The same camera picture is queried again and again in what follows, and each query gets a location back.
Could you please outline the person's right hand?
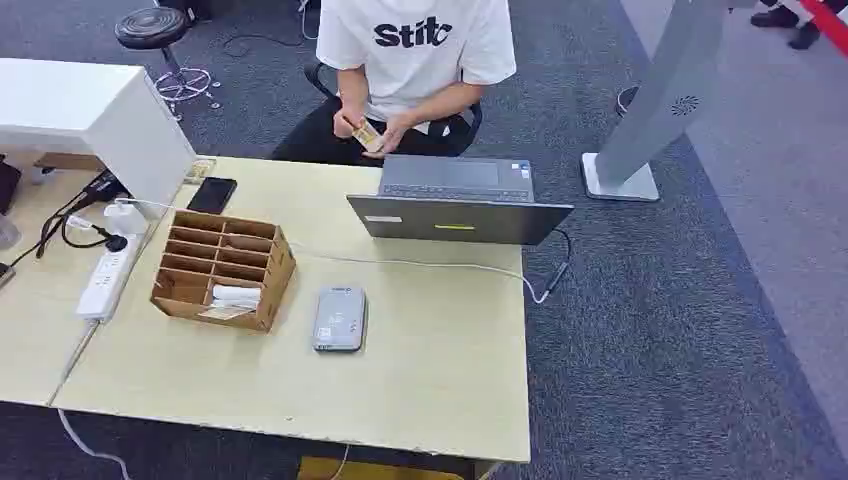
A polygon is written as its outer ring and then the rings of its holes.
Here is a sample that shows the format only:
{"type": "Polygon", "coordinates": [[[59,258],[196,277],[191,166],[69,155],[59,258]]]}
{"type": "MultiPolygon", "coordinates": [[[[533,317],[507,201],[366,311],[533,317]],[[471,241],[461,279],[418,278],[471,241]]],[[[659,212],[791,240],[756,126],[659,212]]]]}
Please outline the person's right hand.
{"type": "Polygon", "coordinates": [[[342,106],[333,116],[334,135],[341,139],[352,138],[362,127],[364,113],[357,108],[342,106]]]}

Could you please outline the person's left hand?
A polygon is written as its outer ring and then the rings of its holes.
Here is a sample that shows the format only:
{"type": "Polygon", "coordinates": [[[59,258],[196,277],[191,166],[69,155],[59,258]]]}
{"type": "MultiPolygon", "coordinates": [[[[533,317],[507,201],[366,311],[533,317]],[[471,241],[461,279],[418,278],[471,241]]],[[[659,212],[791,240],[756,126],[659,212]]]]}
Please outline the person's left hand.
{"type": "Polygon", "coordinates": [[[389,119],[386,128],[381,136],[382,144],[377,151],[364,151],[363,156],[369,158],[383,158],[386,154],[394,152],[405,133],[417,124],[417,120],[410,112],[398,114],[389,119]]]}

